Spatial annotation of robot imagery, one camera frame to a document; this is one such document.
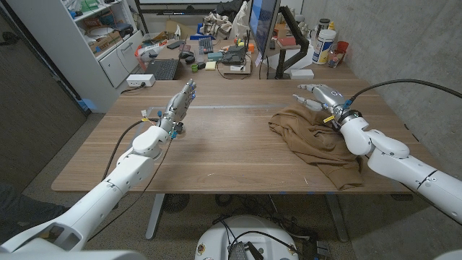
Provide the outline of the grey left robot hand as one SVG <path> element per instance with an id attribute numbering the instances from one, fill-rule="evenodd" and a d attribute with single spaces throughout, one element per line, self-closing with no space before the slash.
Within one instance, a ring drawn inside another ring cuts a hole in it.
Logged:
<path id="1" fill-rule="evenodd" d="M 184 132 L 182 120 L 185 118 L 188 107 L 195 97 L 196 83 L 193 79 L 189 79 L 183 89 L 170 99 L 165 112 L 157 122 L 157 126 L 170 134 L 173 132 L 182 134 Z"/>

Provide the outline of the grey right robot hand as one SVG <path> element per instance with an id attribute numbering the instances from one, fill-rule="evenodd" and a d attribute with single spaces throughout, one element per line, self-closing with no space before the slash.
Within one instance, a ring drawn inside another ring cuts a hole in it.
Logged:
<path id="1" fill-rule="evenodd" d="M 362 117 L 358 110 L 351 109 L 344 96 L 337 90 L 325 84 L 300 84 L 299 89 L 307 90 L 314 95 L 315 100 L 293 94 L 294 99 L 312 111 L 328 111 L 336 124 L 342 126 L 347 121 Z"/>

